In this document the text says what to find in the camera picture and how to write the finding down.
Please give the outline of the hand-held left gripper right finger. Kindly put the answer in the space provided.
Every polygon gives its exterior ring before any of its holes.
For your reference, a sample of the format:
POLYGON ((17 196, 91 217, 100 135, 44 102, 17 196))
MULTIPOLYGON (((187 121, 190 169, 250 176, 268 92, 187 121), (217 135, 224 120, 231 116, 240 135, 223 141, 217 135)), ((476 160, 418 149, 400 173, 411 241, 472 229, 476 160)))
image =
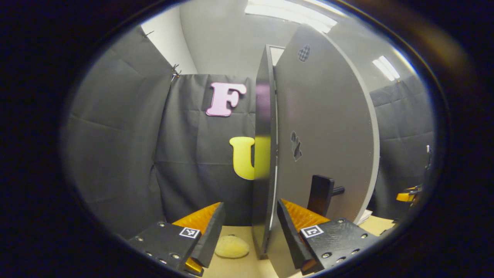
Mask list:
POLYGON ((277 217, 294 267, 303 275, 338 267, 379 239, 346 218, 330 220, 284 199, 277 201, 277 217))

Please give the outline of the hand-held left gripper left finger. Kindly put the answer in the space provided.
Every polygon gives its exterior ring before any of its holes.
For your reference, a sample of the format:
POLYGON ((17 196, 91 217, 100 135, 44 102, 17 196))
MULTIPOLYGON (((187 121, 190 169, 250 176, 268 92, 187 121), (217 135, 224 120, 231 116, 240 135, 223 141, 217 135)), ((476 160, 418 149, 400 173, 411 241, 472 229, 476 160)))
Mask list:
POLYGON ((201 277, 210 266, 225 216, 224 203, 217 202, 173 223, 159 220, 128 243, 159 264, 201 277))

